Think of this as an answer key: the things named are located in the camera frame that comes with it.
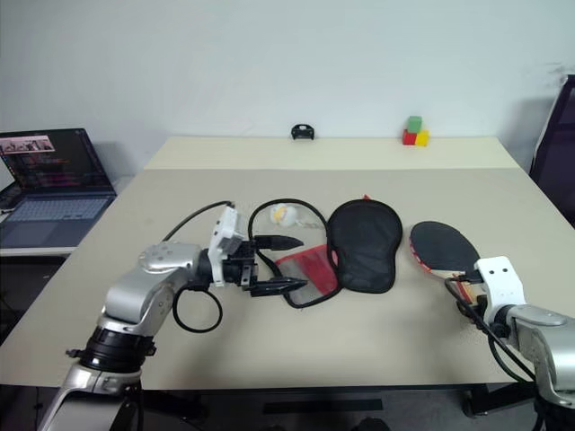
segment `red block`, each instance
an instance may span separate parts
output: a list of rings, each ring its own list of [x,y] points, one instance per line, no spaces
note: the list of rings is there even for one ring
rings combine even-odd
[[[407,131],[407,128],[403,130],[403,144],[404,145],[415,145],[415,138],[417,137],[417,133],[410,133]]]

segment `toy blocks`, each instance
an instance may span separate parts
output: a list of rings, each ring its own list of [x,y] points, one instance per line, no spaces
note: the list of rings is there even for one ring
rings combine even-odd
[[[427,146],[429,142],[429,131],[421,130],[423,119],[411,116],[407,119],[407,128],[403,130],[403,144]]]

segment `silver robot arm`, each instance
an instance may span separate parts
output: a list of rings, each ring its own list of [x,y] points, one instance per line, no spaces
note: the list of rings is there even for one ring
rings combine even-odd
[[[136,405],[141,365],[155,353],[154,336],[182,289],[207,291],[212,282],[217,286],[231,282],[251,296],[265,296],[305,285],[304,280],[289,277],[258,281],[256,250],[289,250],[302,243],[277,235],[244,241],[241,224],[235,209],[227,207],[212,232],[209,249],[160,242],[139,255],[136,266],[108,291],[86,347],[67,350],[76,360],[40,430],[110,429],[122,407]]]
[[[40,430],[81,429],[78,421],[86,420],[80,413],[82,407],[67,411],[74,402],[64,405],[74,392],[111,396],[106,400],[107,413],[93,412],[101,429],[111,426],[124,396],[137,396],[140,366],[155,352],[153,337],[172,309],[174,295],[197,276],[200,253],[197,245],[162,242],[139,256],[137,265],[109,290],[85,350],[67,351],[78,359],[71,365]],[[98,401],[94,398],[93,403],[95,407]]]
[[[479,259],[475,268],[487,296],[483,319],[534,366],[535,406],[546,429],[575,429],[575,320],[526,303],[509,259]]]

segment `laptop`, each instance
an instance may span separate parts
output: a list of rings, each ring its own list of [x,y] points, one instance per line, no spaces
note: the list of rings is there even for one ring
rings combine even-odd
[[[116,197],[83,128],[0,133],[22,199],[0,224],[0,248],[75,247]]]

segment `desk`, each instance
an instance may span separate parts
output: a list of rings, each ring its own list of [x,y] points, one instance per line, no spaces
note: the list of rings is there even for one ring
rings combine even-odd
[[[212,288],[224,306],[222,325],[189,334],[169,316],[144,365],[144,388],[508,382],[485,337],[411,257],[405,238],[422,220],[457,227],[485,257],[509,256],[528,301],[573,314],[575,233],[495,138],[434,139],[428,148],[395,139],[172,138],[0,348],[0,383],[60,385],[70,365],[65,349],[84,346],[114,280],[191,211],[232,199],[249,215],[265,200],[298,197],[328,216],[364,194],[389,204],[403,222],[391,291],[344,290],[300,311],[281,297]],[[207,246],[218,214],[195,219],[177,240]],[[182,301],[181,315],[204,312],[202,304]]]

